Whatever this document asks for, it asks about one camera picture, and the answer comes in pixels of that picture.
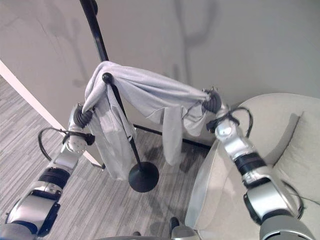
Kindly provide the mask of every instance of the round black base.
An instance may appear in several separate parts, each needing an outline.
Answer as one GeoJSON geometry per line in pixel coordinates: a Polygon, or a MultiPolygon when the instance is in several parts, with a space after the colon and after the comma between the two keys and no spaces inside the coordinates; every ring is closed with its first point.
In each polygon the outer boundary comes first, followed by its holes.
{"type": "Polygon", "coordinates": [[[139,193],[146,193],[154,189],[159,180],[157,167],[147,161],[141,162],[142,170],[136,164],[129,173],[129,184],[131,188],[139,193]]]}

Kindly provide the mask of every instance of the white wall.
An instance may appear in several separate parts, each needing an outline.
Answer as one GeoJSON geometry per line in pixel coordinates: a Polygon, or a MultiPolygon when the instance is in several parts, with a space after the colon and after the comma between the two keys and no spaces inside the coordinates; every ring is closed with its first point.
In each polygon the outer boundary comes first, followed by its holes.
{"type": "MultiPolygon", "coordinates": [[[[320,98],[320,1],[97,0],[110,59],[231,105],[264,93],[320,98]]],[[[63,125],[99,63],[77,0],[0,2],[0,58],[63,125]]],[[[127,103],[132,122],[149,128],[127,103]]],[[[212,136],[203,131],[202,140],[212,136]]]]}
{"type": "Polygon", "coordinates": [[[320,1],[97,2],[115,62],[198,89],[214,85],[230,105],[276,92],[320,98],[320,1]]]}
{"type": "Polygon", "coordinates": [[[0,59],[64,127],[99,63],[80,3],[65,0],[0,1],[0,59]]]}

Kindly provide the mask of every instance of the chair armrest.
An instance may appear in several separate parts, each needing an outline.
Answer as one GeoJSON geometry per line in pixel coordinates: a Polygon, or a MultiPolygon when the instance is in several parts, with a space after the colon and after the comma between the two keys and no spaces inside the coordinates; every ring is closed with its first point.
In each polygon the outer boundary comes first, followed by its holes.
{"type": "Polygon", "coordinates": [[[185,225],[204,229],[215,216],[220,197],[234,164],[228,160],[226,151],[216,140],[195,179],[185,225]]]}

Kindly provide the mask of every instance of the cream armchair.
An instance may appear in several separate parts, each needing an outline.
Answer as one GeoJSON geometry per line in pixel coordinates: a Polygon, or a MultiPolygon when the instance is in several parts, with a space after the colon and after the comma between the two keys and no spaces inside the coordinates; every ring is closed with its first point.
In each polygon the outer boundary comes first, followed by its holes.
{"type": "MultiPolygon", "coordinates": [[[[249,108],[253,115],[249,139],[271,166],[286,149],[302,113],[320,113],[320,99],[289,93],[260,95],[241,106],[249,108]]],[[[234,116],[246,131],[246,113],[239,111],[234,116]]],[[[243,201],[245,193],[236,166],[215,141],[197,174],[185,224],[197,230],[203,240],[258,240],[260,226],[250,218],[243,201]]],[[[302,221],[320,238],[320,206],[306,200],[304,203],[307,209],[302,221]]]]}

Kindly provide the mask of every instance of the white fabric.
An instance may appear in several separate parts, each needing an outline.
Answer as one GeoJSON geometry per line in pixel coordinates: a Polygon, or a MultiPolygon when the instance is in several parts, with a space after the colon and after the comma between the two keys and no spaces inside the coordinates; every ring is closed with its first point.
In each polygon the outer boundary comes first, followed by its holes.
{"type": "Polygon", "coordinates": [[[113,84],[121,95],[147,119],[162,124],[164,157],[171,165],[180,163],[183,128],[193,136],[200,135],[206,116],[202,102],[209,100],[209,95],[147,70],[110,61],[99,64],[86,86],[82,111],[95,106],[94,120],[89,128],[92,134],[98,135],[96,143],[106,168],[108,171],[112,169],[115,173],[112,176],[119,179],[127,175],[133,163],[132,157],[128,158],[131,150],[125,141],[125,136],[132,136],[133,131],[115,100],[111,86],[103,82],[104,73],[113,75],[113,84]]]}
{"type": "MultiPolygon", "coordinates": [[[[320,99],[289,93],[260,95],[241,106],[252,112],[253,128],[249,139],[270,166],[286,149],[299,116],[304,111],[320,113],[320,99]]],[[[240,127],[245,132],[248,115],[239,111],[234,116],[240,120],[240,127]]],[[[251,220],[243,201],[245,192],[237,168],[215,141],[196,177],[186,225],[198,230],[203,240],[259,239],[259,226],[251,220]]],[[[306,211],[302,220],[311,228],[310,221],[319,218],[319,211],[314,215],[306,211]]]]}
{"type": "Polygon", "coordinates": [[[320,202],[320,117],[302,114],[274,170],[302,197],[320,202]]]}

